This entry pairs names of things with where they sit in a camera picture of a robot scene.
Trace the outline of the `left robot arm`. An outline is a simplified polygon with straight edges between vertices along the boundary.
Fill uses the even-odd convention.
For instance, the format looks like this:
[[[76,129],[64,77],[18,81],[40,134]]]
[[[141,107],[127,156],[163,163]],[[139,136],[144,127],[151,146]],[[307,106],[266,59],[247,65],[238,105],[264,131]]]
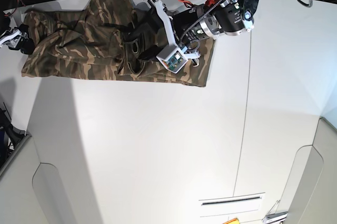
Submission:
[[[145,0],[150,9],[128,32],[128,42],[138,41],[146,31],[163,29],[165,45],[151,45],[141,52],[141,62],[161,63],[178,72],[188,61],[199,65],[201,42],[220,35],[237,36],[251,32],[259,0],[178,0],[186,10],[169,11],[161,0]]]

